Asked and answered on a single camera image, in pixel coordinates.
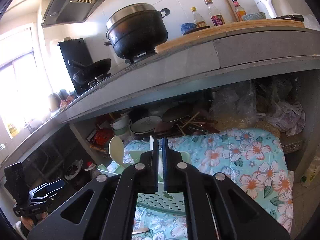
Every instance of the floral tablecloth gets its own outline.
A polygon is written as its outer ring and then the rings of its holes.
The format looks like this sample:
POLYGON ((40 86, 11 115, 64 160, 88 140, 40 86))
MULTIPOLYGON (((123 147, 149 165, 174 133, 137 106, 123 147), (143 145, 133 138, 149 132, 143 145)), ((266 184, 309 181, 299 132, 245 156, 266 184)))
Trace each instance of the floral tablecloth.
MULTIPOLYGON (((264 208, 289 232, 293 207, 292 188, 280 141, 261 129, 231 129, 225 132, 168 139, 169 148, 186 151, 191 163, 207 174, 223 172, 264 208)), ((132 141, 125 147, 124 161, 132 159, 129 150, 149 149, 149 143, 132 141)), ((109 171, 117 168, 108 166, 109 171)), ((186 219, 137 207, 134 227, 150 231, 132 239, 187 239, 186 219)))

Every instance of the wooden cutting board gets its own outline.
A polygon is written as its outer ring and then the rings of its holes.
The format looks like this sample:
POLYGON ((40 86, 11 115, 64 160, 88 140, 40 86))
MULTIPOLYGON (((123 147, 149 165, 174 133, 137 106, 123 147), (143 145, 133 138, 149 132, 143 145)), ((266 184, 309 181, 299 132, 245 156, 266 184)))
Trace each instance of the wooden cutting board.
POLYGON ((224 24, 207 28, 185 36, 167 41, 155 47, 156 53, 170 50, 171 52, 184 49, 199 43, 215 40, 227 36, 241 33, 261 32, 261 31, 286 31, 301 30, 311 31, 304 28, 303 22, 291 20, 253 20, 224 24))

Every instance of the rolling pin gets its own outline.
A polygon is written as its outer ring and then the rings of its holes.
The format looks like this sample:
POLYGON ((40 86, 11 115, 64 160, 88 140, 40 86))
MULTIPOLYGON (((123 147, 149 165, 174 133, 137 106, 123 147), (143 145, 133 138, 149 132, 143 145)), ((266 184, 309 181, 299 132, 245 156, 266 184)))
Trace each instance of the rolling pin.
POLYGON ((238 18, 236 17, 236 12, 233 10, 233 8, 231 7, 229 0, 224 0, 226 2, 226 4, 228 5, 228 9, 230 11, 231 17, 233 22, 238 22, 238 18))

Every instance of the floor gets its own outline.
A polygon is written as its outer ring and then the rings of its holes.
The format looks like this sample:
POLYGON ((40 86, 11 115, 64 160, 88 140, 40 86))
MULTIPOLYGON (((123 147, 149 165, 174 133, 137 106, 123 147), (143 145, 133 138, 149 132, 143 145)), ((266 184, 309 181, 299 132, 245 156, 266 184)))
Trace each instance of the floor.
POLYGON ((292 188, 294 218, 291 239, 294 239, 305 227, 320 202, 320 174, 309 187, 294 183, 292 188))

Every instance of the bottle label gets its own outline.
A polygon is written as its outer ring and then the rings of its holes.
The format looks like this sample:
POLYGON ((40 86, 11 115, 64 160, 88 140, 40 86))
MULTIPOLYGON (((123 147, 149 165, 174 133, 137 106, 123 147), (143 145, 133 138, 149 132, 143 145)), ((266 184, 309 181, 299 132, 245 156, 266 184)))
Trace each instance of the bottle label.
POLYGON ((242 20, 242 16, 243 16, 243 15, 246 15, 245 11, 238 11, 238 12, 237 12, 237 16, 238 16, 240 22, 243 21, 243 20, 242 20))
POLYGON ((206 26, 207 26, 204 21, 202 21, 202 22, 197 22, 196 25, 197 25, 197 28, 199 28, 199 27, 206 27, 206 26))
POLYGON ((211 20, 212 20, 214 26, 219 26, 219 25, 225 24, 221 14, 212 16, 211 20))

